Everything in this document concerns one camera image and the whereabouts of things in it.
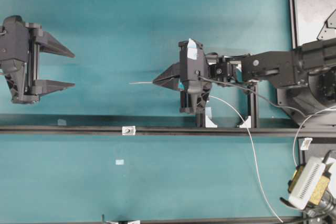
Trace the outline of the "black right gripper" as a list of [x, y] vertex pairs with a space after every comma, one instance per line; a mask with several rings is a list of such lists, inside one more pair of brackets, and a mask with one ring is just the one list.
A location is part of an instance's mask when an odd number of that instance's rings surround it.
[[180, 111], [188, 114], [201, 114], [205, 110], [210, 82], [200, 77], [209, 77], [203, 45], [190, 38], [179, 42], [180, 63], [174, 63], [153, 80], [153, 84], [180, 92]]

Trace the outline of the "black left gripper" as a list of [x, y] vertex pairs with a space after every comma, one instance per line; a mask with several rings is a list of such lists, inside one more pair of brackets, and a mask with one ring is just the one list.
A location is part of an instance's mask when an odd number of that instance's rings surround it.
[[19, 15], [4, 19], [1, 26], [1, 74], [13, 103], [36, 103], [38, 94], [74, 87], [74, 83], [37, 80], [37, 58], [41, 52], [74, 58], [75, 54], [40, 24], [27, 23]]

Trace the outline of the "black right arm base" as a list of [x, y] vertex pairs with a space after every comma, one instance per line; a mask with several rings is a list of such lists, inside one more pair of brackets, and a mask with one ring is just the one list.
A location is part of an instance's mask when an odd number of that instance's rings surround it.
[[277, 101], [300, 125], [306, 116], [335, 106], [335, 71], [309, 76], [307, 85], [301, 88], [278, 89]]

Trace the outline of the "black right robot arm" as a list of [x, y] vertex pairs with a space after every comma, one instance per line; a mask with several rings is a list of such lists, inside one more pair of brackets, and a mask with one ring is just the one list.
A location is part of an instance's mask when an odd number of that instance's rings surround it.
[[203, 44], [179, 42], [179, 61], [153, 80], [153, 84], [181, 95], [180, 111], [199, 114], [205, 109], [214, 83], [234, 85], [246, 92], [266, 80], [288, 93], [292, 109], [302, 115], [320, 106], [335, 105], [335, 39], [316, 40], [290, 51], [224, 56], [205, 53]]

